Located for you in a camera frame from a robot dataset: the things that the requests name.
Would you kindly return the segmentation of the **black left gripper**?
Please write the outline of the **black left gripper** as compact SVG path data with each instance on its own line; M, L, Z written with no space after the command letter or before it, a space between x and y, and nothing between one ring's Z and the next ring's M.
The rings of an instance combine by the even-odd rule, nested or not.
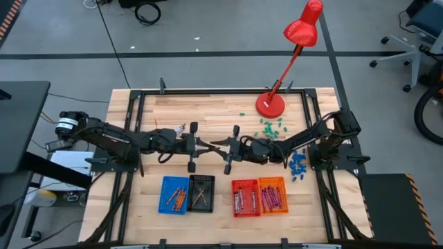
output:
M219 149L218 147L204 142L202 139L199 138L199 146L206 147L207 149L199 149L198 155L196 150L196 144L197 144L197 138L196 138L196 132L198 131L198 123L197 122L191 122L189 126L190 130L188 133L184 132L180 135L181 142L183 143L181 145L181 151L184 154L189 155L189 161L188 161L188 172L189 173L195 173L196 171L196 162L195 159L202 155L209 152L212 152L213 150Z

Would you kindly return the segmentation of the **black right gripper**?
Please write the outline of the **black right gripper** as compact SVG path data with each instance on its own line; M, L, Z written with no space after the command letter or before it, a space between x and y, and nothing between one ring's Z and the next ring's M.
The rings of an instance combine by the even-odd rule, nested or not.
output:
M239 137L239 126L233 127L233 136L224 140L210 141L210 144L227 146L228 152L217 151L224 160L224 174L230 174L232 162L247 161L264 165L268 162L269 154L273 150L273 143L267 139L255 139L251 136Z

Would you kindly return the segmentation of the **red plastic basket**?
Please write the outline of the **red plastic basket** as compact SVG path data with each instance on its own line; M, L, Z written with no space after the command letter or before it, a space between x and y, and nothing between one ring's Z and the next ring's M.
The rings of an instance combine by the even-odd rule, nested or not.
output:
M231 188L232 188L231 192L233 197L233 216L235 218L259 217L261 215L260 194L259 194L257 179L232 180ZM239 188L242 189L242 195L244 199L244 209L240 209L240 212L235 214L234 192L238 193ZM256 204L255 212L253 212L252 208L252 196L251 196L252 191L255 192L255 204Z

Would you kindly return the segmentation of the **blue plastic basket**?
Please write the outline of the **blue plastic basket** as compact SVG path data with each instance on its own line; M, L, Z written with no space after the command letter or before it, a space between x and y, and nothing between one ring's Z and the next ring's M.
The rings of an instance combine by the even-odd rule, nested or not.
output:
M183 209L180 212L173 210L174 203L176 201L177 195L171 201L169 205L167 205L167 201L169 197L173 194L176 188L180 187L181 190L187 192L186 203L183 205ZM178 176L164 176L161 194L159 199L159 208L158 212L161 214L177 214L184 215L187 210L187 201L188 201L188 189L189 189L189 178L186 177L178 177Z

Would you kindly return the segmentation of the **red desk lamp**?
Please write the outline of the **red desk lamp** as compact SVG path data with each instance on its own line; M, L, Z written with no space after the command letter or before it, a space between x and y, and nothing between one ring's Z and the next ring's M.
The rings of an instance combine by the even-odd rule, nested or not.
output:
M262 93L256 100L257 112L265 118L278 118L282 115L285 103L278 94L284 78L305 47L313 47L318 40L316 22L323 11L321 0L308 0L300 17L292 21L283 31L284 37L295 45L288 66L270 91Z

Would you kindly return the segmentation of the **orange plastic basket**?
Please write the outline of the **orange plastic basket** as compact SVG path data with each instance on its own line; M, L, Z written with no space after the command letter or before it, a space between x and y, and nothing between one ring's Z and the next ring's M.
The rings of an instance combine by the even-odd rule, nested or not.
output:
M266 189L268 186L271 187L279 187L280 191L281 191L281 197L282 197L282 208L277 207L277 208L273 208L272 211L268 210L268 207L266 205L266 211L262 211L262 204L261 204L261 200L260 200L260 207L261 207L261 213L262 215L272 215L272 214L288 214L289 213L289 206L288 206L288 202L287 202L287 193L286 193L286 188L285 188L285 183L284 183L284 179L283 177L279 176L279 177L260 177L258 178L258 186L261 189Z

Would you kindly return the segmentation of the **white box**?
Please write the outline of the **white box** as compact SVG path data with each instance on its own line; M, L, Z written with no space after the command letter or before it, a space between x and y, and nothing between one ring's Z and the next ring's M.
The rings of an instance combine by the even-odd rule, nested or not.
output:
M81 174L91 176L91 163L86 161L87 158L92 158L91 151L56 151L51 156L51 162L57 163L63 167L72 169ZM41 182L44 190L56 192L69 191L85 191L84 188L74 186L69 183L62 183L54 178L44 176Z

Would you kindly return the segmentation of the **black power adapter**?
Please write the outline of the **black power adapter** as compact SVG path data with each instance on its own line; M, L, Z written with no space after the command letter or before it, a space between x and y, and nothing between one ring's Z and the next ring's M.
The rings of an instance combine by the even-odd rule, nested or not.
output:
M55 140L52 142L47 142L45 144L45 148L48 153L52 153L52 152L58 151L58 150L70 149L70 148L72 148L74 143L75 143L74 139Z

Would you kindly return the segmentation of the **white and yellow object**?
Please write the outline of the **white and yellow object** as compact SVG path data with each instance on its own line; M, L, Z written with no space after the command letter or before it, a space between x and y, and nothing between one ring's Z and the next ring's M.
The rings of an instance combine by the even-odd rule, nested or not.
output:
M57 195L49 190L31 190L27 193L24 203L35 207L47 208L52 206L57 200Z

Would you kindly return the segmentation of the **black platform hazard stripe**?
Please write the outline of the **black platform hazard stripe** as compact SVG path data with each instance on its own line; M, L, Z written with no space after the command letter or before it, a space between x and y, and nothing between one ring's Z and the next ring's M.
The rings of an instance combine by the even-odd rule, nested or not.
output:
M410 174L366 174L359 179L372 235L377 241L437 245Z

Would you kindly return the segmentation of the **grey office chair blue seat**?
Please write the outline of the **grey office chair blue seat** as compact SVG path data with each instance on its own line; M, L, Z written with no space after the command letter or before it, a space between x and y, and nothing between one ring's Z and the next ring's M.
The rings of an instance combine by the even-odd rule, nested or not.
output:
M411 27L416 36L416 44L410 44L405 39L393 35L383 37L382 44L394 41L405 49L403 53L380 57L369 64L375 68L379 62L388 60L401 60L404 65L411 65L411 83L403 86L403 91L408 93L418 83L419 68L422 54L443 56L443 0L414 0L404 12L409 16L405 26Z

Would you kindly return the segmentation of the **black mat hazard stripe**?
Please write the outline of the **black mat hazard stripe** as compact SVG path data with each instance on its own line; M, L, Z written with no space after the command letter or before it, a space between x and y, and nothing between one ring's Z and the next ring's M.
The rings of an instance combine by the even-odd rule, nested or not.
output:
M27 0L0 0L0 47L12 30Z

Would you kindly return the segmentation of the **black aluminium table frame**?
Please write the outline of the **black aluminium table frame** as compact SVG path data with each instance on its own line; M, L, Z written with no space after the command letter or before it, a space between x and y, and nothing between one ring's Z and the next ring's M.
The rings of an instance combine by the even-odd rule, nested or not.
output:
M263 126L255 110L257 89L168 89L146 96L144 102L135 102L132 111L127 108L130 92L115 89L107 110L107 122L123 126L139 125L142 130L175 128L181 123L197 122L198 134L206 142L223 140L238 125L243 134L261 132ZM289 169L281 165L233 163L230 174L224 174L223 160L215 153L197 159L198 174L215 176L215 201L212 213L189 212L184 215L158 212L161 185L164 176L187 176L185 156L174 156L159 164L154 154L143 157L143 174L135 174L129 196L125 220L126 244L155 246L166 239L169 246L207 244L211 247L260 243L289 243L327 241L323 211L314 172L303 180L293 182ZM287 191L288 214L235 218L231 181L281 176Z

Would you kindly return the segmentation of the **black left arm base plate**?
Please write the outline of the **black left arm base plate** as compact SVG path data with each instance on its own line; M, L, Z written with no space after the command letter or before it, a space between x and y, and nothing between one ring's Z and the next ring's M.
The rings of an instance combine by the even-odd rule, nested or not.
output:
M135 172L139 168L141 154L132 145L98 147L92 158L86 158L93 172Z

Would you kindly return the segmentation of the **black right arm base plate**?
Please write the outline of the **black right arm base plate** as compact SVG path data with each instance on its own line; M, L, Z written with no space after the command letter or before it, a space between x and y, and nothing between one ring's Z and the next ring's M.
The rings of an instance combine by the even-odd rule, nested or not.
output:
M370 160L369 156L361 155L355 146L342 144L332 149L325 156L320 154L320 146L308 146L309 162L314 170L353 170Z

